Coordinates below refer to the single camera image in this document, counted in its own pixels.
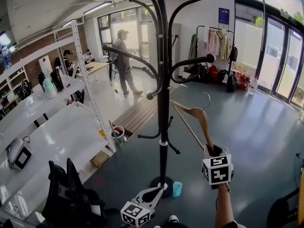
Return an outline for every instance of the black coat rack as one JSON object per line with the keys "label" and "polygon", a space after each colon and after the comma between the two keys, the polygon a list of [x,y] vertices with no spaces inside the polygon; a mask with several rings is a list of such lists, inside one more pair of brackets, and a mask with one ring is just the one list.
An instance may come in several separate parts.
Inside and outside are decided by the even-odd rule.
{"label": "black coat rack", "polygon": [[176,35],[174,38],[174,42],[172,42],[172,26],[174,18],[176,17],[177,13],[189,4],[193,4],[195,2],[201,0],[189,0],[183,4],[181,4],[172,14],[169,24],[167,21],[167,12],[166,12],[166,4],[165,0],[151,0],[152,4],[155,9],[155,13],[150,9],[149,6],[146,4],[137,1],[137,0],[129,0],[131,2],[137,3],[144,8],[146,8],[151,17],[153,19],[156,31],[156,46],[157,46],[157,61],[158,61],[158,73],[153,68],[151,64],[146,62],[140,57],[132,55],[128,52],[121,51],[107,45],[103,46],[103,50],[105,51],[112,51],[118,54],[121,54],[126,57],[130,57],[135,59],[143,64],[145,64],[155,76],[157,81],[156,89],[147,94],[147,99],[152,100],[157,95],[157,104],[158,104],[158,133],[155,136],[145,136],[145,135],[138,135],[139,138],[146,138],[146,139],[154,139],[161,135],[160,139],[160,176],[155,178],[151,182],[151,187],[160,186],[163,188],[163,198],[169,197],[172,195],[172,186],[173,180],[169,177],[166,177],[166,168],[167,168],[167,155],[168,155],[168,145],[177,153],[179,154],[180,151],[176,149],[170,142],[168,138],[168,130],[169,126],[173,120],[173,116],[169,119],[169,92],[170,92],[170,80],[172,79],[175,83],[184,84],[189,81],[192,81],[196,77],[199,78],[199,75],[190,75],[187,79],[174,79],[173,73],[174,71],[185,65],[189,64],[196,64],[196,63],[203,63],[203,62],[214,62],[214,56],[212,54],[208,54],[205,57],[199,57],[195,59],[184,60],[181,62],[172,65],[172,48],[178,39]]}
{"label": "black coat rack", "polygon": [[[196,44],[195,44],[195,57],[197,57],[198,56],[198,41],[199,41],[199,36],[198,36],[198,31],[199,31],[199,27],[205,27],[204,25],[199,25],[199,26],[197,26],[196,27],[196,37],[197,37],[197,39],[196,39]],[[209,27],[209,29],[217,29],[217,30],[222,30],[221,28],[216,28],[216,27]],[[233,31],[231,31],[231,30],[226,30],[227,32],[230,32],[230,33],[232,33],[233,34],[233,41],[232,41],[232,45],[234,46],[234,32]],[[228,70],[228,74],[230,74],[230,70],[231,70],[231,63],[232,62],[230,62],[229,63],[229,70]]]}

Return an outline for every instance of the cap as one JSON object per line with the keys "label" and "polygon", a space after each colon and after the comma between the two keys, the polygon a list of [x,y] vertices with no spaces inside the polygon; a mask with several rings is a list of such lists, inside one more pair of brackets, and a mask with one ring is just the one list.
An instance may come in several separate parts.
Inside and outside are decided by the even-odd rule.
{"label": "cap", "polygon": [[129,32],[127,30],[124,30],[124,29],[120,29],[118,32],[117,32],[117,36],[120,36],[122,34],[129,34]]}

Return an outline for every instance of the man in cap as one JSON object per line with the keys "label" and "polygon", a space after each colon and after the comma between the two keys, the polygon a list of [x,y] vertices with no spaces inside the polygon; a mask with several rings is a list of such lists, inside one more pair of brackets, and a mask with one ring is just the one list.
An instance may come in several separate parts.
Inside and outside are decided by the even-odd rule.
{"label": "man in cap", "polygon": [[[129,32],[124,29],[120,29],[117,32],[117,39],[114,43],[114,48],[121,50],[121,51],[128,52],[127,46],[124,42],[124,40],[127,39],[128,33]],[[115,60],[114,64],[119,72],[120,86],[123,90],[124,97],[127,97],[129,94],[126,81],[128,82],[129,87],[133,91],[133,94],[141,95],[143,93],[143,91],[137,90],[135,87],[134,81],[133,81],[132,73],[130,71],[129,57],[118,54],[118,57]]]}

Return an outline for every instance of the blue sign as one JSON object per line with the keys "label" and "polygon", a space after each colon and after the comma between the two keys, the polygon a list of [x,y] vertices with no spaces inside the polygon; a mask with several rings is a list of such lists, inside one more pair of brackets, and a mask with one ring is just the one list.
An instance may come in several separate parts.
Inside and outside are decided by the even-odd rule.
{"label": "blue sign", "polygon": [[229,10],[223,8],[218,8],[218,10],[218,22],[229,25]]}

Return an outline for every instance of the blue bottle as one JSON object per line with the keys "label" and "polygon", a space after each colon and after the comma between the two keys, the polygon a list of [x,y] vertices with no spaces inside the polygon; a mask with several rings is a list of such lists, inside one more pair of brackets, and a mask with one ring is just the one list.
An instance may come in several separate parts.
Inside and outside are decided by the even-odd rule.
{"label": "blue bottle", "polygon": [[2,57],[3,57],[4,68],[5,70],[8,70],[11,67],[10,51],[5,45],[2,46]]}

